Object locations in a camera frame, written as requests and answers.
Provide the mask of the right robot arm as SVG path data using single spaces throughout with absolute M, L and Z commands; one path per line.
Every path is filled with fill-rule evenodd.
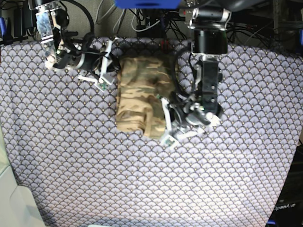
M 41 36 L 41 43 L 45 51 L 48 69 L 85 70 L 91 73 L 91 78 L 80 76 L 80 80 L 90 81 L 96 86 L 106 87 L 114 82 L 107 72 L 109 67 L 119 69 L 118 59 L 111 53 L 113 44 L 118 37 L 108 39 L 105 48 L 101 50 L 91 48 L 95 38 L 95 23 L 89 11 L 80 3 L 71 0 L 70 3 L 78 7 L 87 17 L 89 31 L 80 40 L 75 40 L 77 32 L 68 31 L 70 17 L 68 11 L 59 0 L 30 0 L 31 11 L 37 10 L 36 26 Z

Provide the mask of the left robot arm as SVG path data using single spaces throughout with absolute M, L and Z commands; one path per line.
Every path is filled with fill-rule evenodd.
M 209 0 L 188 0 L 179 11 L 192 31 L 190 46 L 178 51 L 172 65 L 175 92 L 170 98 L 161 98 L 166 121 L 162 143 L 171 145 L 184 138 L 203 133 L 206 127 L 218 126 L 223 109 L 217 101 L 217 89 L 223 79 L 218 57 L 227 53 L 227 23 L 232 13 Z M 193 70 L 193 84 L 185 91 L 176 74 L 178 58 L 185 52 L 198 57 Z

